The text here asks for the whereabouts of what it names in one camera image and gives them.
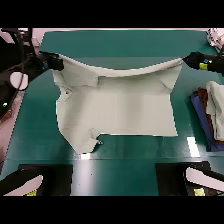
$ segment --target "teal tabletop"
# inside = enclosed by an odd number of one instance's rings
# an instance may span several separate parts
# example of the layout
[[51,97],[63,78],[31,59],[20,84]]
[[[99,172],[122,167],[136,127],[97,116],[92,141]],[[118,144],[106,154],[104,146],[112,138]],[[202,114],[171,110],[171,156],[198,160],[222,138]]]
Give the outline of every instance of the teal tabletop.
[[[113,69],[141,68],[192,51],[216,54],[204,31],[174,30],[50,32],[41,50]],[[60,92],[47,71],[25,93],[0,178],[24,163],[74,164],[71,195],[158,195],[156,162],[207,160],[212,170],[224,174],[224,152],[209,152],[190,101],[210,80],[223,84],[224,78],[184,64],[171,93],[178,137],[100,135],[104,144],[83,156],[58,130],[55,103]]]

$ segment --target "stack of folded cloth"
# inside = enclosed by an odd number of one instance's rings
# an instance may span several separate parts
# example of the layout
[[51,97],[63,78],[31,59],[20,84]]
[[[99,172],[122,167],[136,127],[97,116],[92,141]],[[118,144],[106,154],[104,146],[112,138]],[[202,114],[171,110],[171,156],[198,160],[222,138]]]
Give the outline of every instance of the stack of folded cloth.
[[224,44],[224,28],[209,28],[207,39],[210,45],[219,52]]
[[224,151],[224,85],[209,81],[191,96],[210,150]]

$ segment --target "yellow label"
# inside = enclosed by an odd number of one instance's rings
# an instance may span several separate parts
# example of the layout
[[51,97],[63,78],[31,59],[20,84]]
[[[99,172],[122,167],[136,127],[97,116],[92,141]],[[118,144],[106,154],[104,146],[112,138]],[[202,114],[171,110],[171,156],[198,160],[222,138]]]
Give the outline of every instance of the yellow label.
[[26,196],[37,196],[37,190],[28,193]]
[[207,64],[200,63],[199,67],[200,67],[201,70],[208,70],[208,65]]
[[195,196],[205,196],[205,191],[203,188],[194,189]]

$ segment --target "brown cloth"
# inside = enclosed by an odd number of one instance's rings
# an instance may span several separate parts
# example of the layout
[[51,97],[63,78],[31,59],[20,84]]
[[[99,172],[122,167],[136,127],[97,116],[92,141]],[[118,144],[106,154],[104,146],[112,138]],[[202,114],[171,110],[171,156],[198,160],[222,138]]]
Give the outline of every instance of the brown cloth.
[[[206,113],[206,107],[207,107],[207,102],[208,102],[207,90],[203,89],[203,88],[198,88],[198,96],[199,96],[199,98],[200,98],[200,100],[201,100],[201,102],[204,106],[204,110],[205,110],[205,113]],[[211,115],[206,113],[206,116],[207,116],[208,123],[209,123],[209,126],[210,126],[211,131],[212,131],[213,139],[214,139],[214,129],[213,129],[213,125],[212,125]],[[219,141],[219,140],[216,140],[216,139],[214,139],[214,141],[215,141],[216,144],[224,144],[224,141]]]

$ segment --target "green table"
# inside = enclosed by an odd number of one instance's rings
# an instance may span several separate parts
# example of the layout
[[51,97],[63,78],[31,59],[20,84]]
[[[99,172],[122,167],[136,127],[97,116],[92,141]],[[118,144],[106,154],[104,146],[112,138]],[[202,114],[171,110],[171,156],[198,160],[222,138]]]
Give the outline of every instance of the green table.
[[[192,51],[216,54],[202,31],[70,31],[44,36],[42,51],[60,53],[90,65],[130,69],[165,62]],[[0,178],[19,164],[74,164],[72,195],[158,195],[156,162],[208,160],[224,174],[224,152],[207,149],[190,95],[221,75],[184,65],[171,94],[178,137],[101,135],[103,145],[82,160],[60,134],[55,101],[60,95],[48,71],[30,84]],[[195,158],[187,138],[194,137]]]

